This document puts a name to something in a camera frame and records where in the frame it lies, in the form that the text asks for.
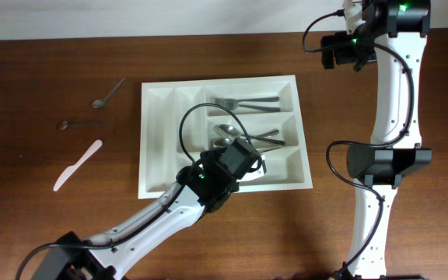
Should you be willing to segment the small dark teaspoon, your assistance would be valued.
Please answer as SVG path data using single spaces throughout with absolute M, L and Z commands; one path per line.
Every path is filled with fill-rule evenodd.
M 67 128 L 74 126 L 93 126 L 93 127 L 103 127 L 106 124 L 102 121 L 67 121 L 63 120 L 58 124 L 58 130 L 64 131 Z

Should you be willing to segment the steel tablespoon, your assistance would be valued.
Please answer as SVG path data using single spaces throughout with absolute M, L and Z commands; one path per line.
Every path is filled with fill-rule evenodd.
M 256 140 L 259 142 L 265 142 L 268 144 L 272 144 L 272 145 L 285 145 L 285 141 L 283 140 L 278 140 L 278 139 L 273 139 L 272 137 L 270 138 L 258 138 L 257 135 L 249 135 L 246 136 L 243 132 L 241 132 L 238 128 L 233 127 L 230 124 L 219 124 L 215 126 L 215 132 L 220 135 L 220 138 L 224 138 L 224 137 L 229 137 L 231 138 L 233 141 L 236 138 L 242 138 L 242 139 L 250 139 L 250 140 Z
M 279 130 L 278 129 L 273 129 L 270 131 L 267 131 L 263 134 L 258 135 L 258 138 L 270 138 L 272 136 L 276 136 L 278 135 Z M 233 140 L 229 137 L 224 137 L 224 138 L 218 138 L 214 141 L 214 146 L 229 146 L 233 143 Z

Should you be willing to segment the long steel tongs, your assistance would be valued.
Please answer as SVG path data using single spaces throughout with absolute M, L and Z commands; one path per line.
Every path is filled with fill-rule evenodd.
M 256 150 L 257 150 L 257 152 L 259 152 L 260 154 L 264 154 L 264 153 L 266 153 L 266 152 L 275 151 L 275 150 L 277 150 L 277 149 L 281 149 L 281 148 L 283 148 L 283 147 L 284 147 L 283 145 L 275 145 L 275 146 L 267 147 L 267 148 L 258 148 L 258 149 L 256 149 Z

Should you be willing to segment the steel fork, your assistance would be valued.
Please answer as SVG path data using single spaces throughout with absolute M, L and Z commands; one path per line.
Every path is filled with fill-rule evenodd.
M 247 109 L 259 110 L 259 111 L 264 111 L 264 112 L 269 112 L 269 113 L 281 111 L 280 107 L 260 107 L 260 106 L 254 106 L 254 105 L 239 105 L 238 103 L 225 102 L 225 101 L 216 101 L 215 103 L 219 106 L 225 107 L 228 110 L 235 110 L 238 107 L 243 107 L 243 108 L 247 108 Z
M 212 101 L 222 107 L 229 110 L 234 110 L 238 107 L 240 102 L 278 102 L 280 100 L 279 96 L 273 97 L 263 97 L 263 98 L 252 98 L 252 99 L 229 99 L 229 98 L 218 98 L 214 97 Z

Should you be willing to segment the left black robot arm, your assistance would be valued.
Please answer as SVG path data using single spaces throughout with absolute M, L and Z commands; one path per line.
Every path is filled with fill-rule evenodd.
M 239 181 L 247 174 L 263 176 L 264 166 L 264 157 L 240 138 L 226 148 L 201 152 L 152 204 L 86 240 L 69 232 L 37 247 L 24 258 L 16 277 L 21 277 L 33 256 L 45 250 L 34 279 L 123 279 L 164 240 L 219 210 L 240 189 Z

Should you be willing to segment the pink plastic knife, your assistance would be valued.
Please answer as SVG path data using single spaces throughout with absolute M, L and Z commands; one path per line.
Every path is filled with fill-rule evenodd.
M 93 156 L 101 147 L 103 146 L 103 141 L 100 139 L 97 139 L 79 158 L 79 160 L 72 164 L 71 166 L 68 166 L 64 169 L 64 171 L 60 174 L 58 179 L 56 180 L 53 191 L 58 191 L 61 186 L 68 180 L 68 178 L 91 156 Z

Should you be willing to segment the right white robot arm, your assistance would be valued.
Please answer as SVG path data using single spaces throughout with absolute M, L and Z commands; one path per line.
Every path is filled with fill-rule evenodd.
M 325 68 L 377 64 L 376 120 L 368 143 L 348 148 L 345 183 L 355 187 L 355 222 L 348 259 L 333 279 L 385 279 L 392 204 L 402 180 L 430 164 L 422 145 L 418 88 L 430 30 L 429 1 L 346 1 L 337 16 L 346 29 L 321 40 Z

